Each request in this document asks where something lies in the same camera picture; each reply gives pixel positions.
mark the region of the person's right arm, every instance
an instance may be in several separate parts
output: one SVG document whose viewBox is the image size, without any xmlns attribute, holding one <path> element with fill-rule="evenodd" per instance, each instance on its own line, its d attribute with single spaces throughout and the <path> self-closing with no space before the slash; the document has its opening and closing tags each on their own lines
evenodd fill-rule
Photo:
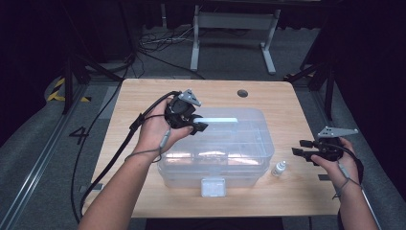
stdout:
<svg viewBox="0 0 406 230">
<path fill-rule="evenodd" d="M 344 138 L 340 139 L 344 148 L 354 152 L 351 142 Z M 337 161 L 327 161 L 317 155 L 312 155 L 311 159 L 327 171 L 328 176 L 336 188 L 341 188 L 346 183 L 347 179 L 340 171 Z M 365 200 L 361 187 L 359 186 L 358 170 L 354 160 L 347 153 L 344 153 L 339 161 L 347 169 L 350 178 L 355 182 L 349 181 L 341 189 L 340 214 L 344 228 L 346 230 L 377 229 L 370 207 L 368 206 L 367 200 Z"/>
</svg>

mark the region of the plastic box lid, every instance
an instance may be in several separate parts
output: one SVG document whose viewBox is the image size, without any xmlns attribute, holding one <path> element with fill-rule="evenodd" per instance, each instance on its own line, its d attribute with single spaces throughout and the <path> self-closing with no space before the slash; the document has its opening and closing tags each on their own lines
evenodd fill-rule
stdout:
<svg viewBox="0 0 406 230">
<path fill-rule="evenodd" d="M 202 179 L 224 178 L 227 187 L 253 186 L 269 169 L 274 154 L 262 112 L 245 107 L 199 107 L 195 114 L 209 126 L 179 140 L 163 154 L 157 165 L 165 184 L 198 188 Z"/>
</svg>

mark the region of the person's left hand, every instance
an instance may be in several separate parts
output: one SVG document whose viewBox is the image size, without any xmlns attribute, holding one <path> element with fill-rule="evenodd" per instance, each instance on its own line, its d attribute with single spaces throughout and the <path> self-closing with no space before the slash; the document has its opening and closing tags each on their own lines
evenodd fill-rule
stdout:
<svg viewBox="0 0 406 230">
<path fill-rule="evenodd" d="M 188 136 L 192 131 L 192 126 L 185 126 L 182 128 L 170 128 L 165 117 L 165 108 L 167 104 L 170 103 L 171 98 L 163 100 L 161 103 L 158 103 L 147 115 L 146 121 L 141 126 L 140 137 L 138 139 L 137 146 L 133 152 L 144 151 L 144 150 L 156 150 L 159 148 L 164 135 L 170 129 L 170 135 L 167 143 L 161 149 L 161 153 L 169 150 L 173 144 Z M 146 152 L 144 154 L 152 157 L 152 160 L 159 156 L 159 151 Z"/>
</svg>

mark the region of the person's right hand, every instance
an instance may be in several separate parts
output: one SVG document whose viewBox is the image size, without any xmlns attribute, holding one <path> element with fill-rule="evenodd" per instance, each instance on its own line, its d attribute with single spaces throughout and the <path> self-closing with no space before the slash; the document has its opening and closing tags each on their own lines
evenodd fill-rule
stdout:
<svg viewBox="0 0 406 230">
<path fill-rule="evenodd" d="M 344 148 L 347 148 L 350 151 L 354 152 L 354 150 L 352 148 L 352 143 L 350 141 L 348 141 L 347 139 L 344 139 L 342 137 L 340 137 L 340 140 L 341 140 L 341 143 L 344 145 Z M 328 161 L 328 160 L 322 158 L 321 156 L 318 156 L 315 154 L 311 156 L 311 160 L 314 161 L 314 163 L 323 167 L 327 171 L 327 174 L 328 174 L 330 180 L 332 181 L 332 183 L 334 184 L 334 186 L 336 188 L 341 188 L 346 183 L 347 179 L 344 177 L 343 173 L 340 171 L 337 161 L 334 161 L 334 162 Z M 339 159 L 339 161 L 340 161 L 340 164 L 343 165 L 347 169 L 347 172 L 349 173 L 350 178 L 354 182 L 359 184 L 357 166 L 355 164 L 355 161 L 352 159 L 352 157 L 348 153 L 344 152 L 343 157 L 341 157 Z"/>
</svg>

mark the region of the black round hole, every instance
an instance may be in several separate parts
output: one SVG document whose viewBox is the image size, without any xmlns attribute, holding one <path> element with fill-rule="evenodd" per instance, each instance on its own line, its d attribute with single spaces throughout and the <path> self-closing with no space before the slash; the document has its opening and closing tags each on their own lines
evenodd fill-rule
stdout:
<svg viewBox="0 0 406 230">
<path fill-rule="evenodd" d="M 246 98 L 248 97 L 248 92 L 245 89 L 240 89 L 237 91 L 237 94 L 241 97 L 241 98 Z"/>
</svg>

